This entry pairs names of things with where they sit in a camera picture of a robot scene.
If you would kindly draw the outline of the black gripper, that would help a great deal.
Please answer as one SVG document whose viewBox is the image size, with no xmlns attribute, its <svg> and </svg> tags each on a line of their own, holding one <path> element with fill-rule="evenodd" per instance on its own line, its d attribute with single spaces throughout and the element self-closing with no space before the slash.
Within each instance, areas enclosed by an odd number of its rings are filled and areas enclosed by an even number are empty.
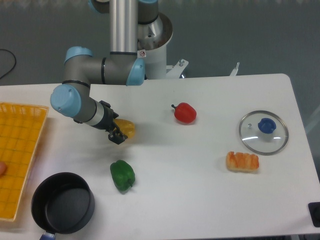
<svg viewBox="0 0 320 240">
<path fill-rule="evenodd" d="M 102 106 L 103 113 L 102 119 L 96 124 L 96 128 L 99 130 L 106 130 L 109 132 L 108 139 L 120 145 L 127 139 L 127 135 L 123 134 L 120 128 L 114 122 L 114 119 L 118 118 L 119 115 L 111 109 L 111 105 L 103 100 L 99 101 Z"/>
</svg>

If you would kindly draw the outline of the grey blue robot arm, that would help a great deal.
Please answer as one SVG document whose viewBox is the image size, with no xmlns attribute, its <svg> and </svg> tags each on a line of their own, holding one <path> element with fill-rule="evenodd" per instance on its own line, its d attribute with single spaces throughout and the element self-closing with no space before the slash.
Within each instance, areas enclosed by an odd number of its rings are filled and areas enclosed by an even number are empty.
<svg viewBox="0 0 320 240">
<path fill-rule="evenodd" d="M 90 97 L 92 84 L 140 86 L 145 80 L 145 62 L 138 57 L 138 27 L 156 22 L 156 0 L 90 0 L 89 6 L 110 17 L 109 58 L 95 58 L 90 49 L 74 46 L 67 50 L 64 77 L 50 96 L 58 113 L 76 123 L 108 132 L 119 145 L 127 136 L 116 124 L 118 114 L 105 101 Z"/>
</svg>

